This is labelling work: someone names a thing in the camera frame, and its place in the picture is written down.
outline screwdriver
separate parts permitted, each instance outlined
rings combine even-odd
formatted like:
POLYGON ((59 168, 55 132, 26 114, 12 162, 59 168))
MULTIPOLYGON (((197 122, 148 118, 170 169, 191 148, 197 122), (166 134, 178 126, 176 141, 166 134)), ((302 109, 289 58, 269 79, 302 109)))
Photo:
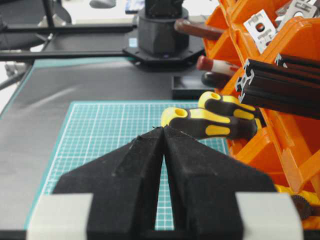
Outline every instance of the screwdriver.
POLYGON ((234 96, 219 95, 213 91, 206 91, 200 96, 198 107, 215 114, 246 120, 260 119, 262 117, 258 108, 242 104, 234 96))
POLYGON ((217 74, 223 74, 232 77, 239 69, 239 66, 234 65, 227 61, 210 59, 206 56, 199 56, 196 62, 196 68, 198 70, 210 71, 217 74))
POLYGON ((196 139, 226 137, 251 139, 262 128, 258 118, 244 120, 233 116, 221 116, 203 108, 184 109, 169 107, 161 116, 161 126, 166 125, 196 139))
POLYGON ((194 23, 184 18, 179 18, 175 21, 174 29, 182 34, 192 35, 208 40, 218 40, 224 32, 223 29, 204 25, 203 23, 194 23))

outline black table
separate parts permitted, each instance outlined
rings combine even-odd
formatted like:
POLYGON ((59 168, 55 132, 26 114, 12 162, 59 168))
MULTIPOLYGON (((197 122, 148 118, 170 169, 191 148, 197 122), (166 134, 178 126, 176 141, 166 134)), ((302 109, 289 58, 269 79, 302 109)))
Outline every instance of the black table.
POLYGON ((150 68, 124 57, 50 60, 47 65, 51 67, 35 67, 29 73, 1 116, 2 230, 23 228, 70 102, 168 100, 172 75, 199 80, 201 75, 195 66, 150 68))

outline black frame bar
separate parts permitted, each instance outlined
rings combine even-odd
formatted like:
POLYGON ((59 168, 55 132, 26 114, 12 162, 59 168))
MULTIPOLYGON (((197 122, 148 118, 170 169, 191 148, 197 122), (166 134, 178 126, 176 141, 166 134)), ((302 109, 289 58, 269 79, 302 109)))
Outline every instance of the black frame bar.
POLYGON ((11 24, 3 29, 3 33, 38 33, 38 34, 70 34, 70 33, 127 33, 134 29, 131 23, 122 24, 77 24, 54 27, 36 27, 34 24, 11 24))
POLYGON ((54 19, 53 19, 53 14, 52 14, 52 9, 50 6, 51 0, 42 0, 42 4, 43 4, 43 8, 44 8, 44 12, 45 12, 45 16, 46 16, 46 20, 48 23, 48 26, 50 28, 54 28, 55 27, 55 23, 54 23, 54 19))
POLYGON ((39 51, 0 52, 0 61, 25 62, 36 59, 74 59, 97 57, 126 57, 123 51, 39 51))

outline cutting mat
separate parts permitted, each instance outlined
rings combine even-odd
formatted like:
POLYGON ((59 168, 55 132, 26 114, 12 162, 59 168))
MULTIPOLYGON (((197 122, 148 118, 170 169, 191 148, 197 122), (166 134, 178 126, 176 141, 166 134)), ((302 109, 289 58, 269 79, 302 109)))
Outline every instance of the cutting mat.
MULTIPOLYGON (((35 198, 50 194, 59 177, 83 164, 111 152, 160 125, 168 107, 196 108, 195 101, 98 101, 71 103, 48 168, 35 198)), ((201 141, 227 153, 223 138, 201 141)), ((173 230, 173 215, 166 164, 163 162, 156 215, 156 230, 173 230)))

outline orange storage bin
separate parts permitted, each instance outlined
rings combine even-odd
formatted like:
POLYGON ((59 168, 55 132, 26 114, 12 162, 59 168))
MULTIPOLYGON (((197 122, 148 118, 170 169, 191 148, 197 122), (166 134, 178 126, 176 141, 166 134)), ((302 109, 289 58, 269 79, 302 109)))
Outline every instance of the orange storage bin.
MULTIPOLYGON (((278 53, 320 60, 320 18, 295 17, 288 21, 263 54, 243 23, 264 9, 273 24, 276 10, 289 0, 219 0, 206 24, 223 28, 217 41, 204 39, 211 59, 243 66, 247 58, 272 64, 278 53)), ((244 74, 240 68, 223 89, 223 95, 238 96, 235 83, 244 74)), ((266 127, 249 142, 228 140, 230 154, 239 161, 268 173, 275 183, 298 193, 313 191, 320 197, 320 120, 261 108, 266 127)))

